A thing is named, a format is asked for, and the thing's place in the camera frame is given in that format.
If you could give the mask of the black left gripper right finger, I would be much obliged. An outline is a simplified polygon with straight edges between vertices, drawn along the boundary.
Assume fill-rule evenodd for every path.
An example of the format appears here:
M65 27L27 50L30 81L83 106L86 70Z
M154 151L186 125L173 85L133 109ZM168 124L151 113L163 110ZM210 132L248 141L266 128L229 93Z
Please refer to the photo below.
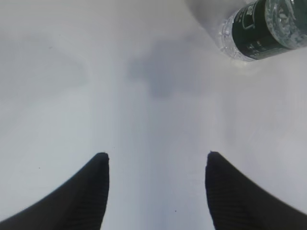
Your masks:
M205 168L207 204L216 230L305 230L307 216L246 177L218 152Z

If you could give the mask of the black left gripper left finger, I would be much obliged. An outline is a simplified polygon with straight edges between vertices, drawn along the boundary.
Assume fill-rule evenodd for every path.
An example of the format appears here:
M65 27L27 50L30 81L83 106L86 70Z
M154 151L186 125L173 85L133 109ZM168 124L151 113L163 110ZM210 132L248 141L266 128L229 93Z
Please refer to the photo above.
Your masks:
M109 192L109 157L94 155L52 193L1 221L2 230L99 230Z

